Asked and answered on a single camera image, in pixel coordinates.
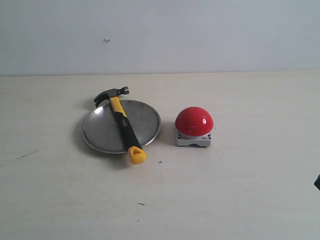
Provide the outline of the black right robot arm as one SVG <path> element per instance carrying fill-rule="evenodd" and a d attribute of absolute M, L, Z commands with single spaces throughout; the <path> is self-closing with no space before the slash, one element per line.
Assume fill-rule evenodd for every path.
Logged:
<path fill-rule="evenodd" d="M 314 181 L 314 186 L 320 190 L 320 175 L 316 178 L 316 180 Z"/>

